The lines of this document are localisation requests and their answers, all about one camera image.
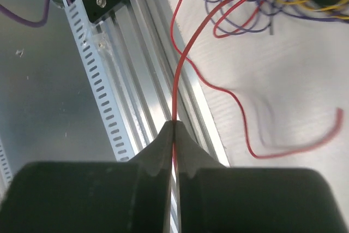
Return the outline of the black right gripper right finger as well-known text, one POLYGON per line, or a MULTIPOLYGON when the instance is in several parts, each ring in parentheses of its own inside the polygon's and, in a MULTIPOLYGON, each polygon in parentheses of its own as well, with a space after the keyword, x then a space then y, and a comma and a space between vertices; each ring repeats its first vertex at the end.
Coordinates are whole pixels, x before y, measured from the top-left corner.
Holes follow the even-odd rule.
POLYGON ((181 232, 347 232, 326 180, 303 168, 227 168, 174 124, 181 232))

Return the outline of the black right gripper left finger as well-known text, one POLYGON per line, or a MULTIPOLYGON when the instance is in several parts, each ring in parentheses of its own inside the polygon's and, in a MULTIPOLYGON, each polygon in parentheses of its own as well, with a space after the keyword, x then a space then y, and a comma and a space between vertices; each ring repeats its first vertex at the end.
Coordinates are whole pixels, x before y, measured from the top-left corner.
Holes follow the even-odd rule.
POLYGON ((1 232, 168 232, 174 127, 127 162, 34 162, 1 203, 1 232))

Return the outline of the aluminium mounting rail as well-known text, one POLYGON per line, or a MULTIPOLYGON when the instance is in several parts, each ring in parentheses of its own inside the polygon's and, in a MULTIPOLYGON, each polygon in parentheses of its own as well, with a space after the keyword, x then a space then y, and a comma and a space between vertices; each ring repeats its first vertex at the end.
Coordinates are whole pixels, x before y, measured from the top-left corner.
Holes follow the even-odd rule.
MULTIPOLYGON (((169 0, 129 0, 97 26, 104 42, 100 48, 108 48, 103 51, 104 68, 132 157, 172 117, 172 84, 179 61, 170 38, 172 14, 169 0)), ((200 81, 188 62, 181 70, 178 113, 191 137, 215 160, 229 166, 200 81)))

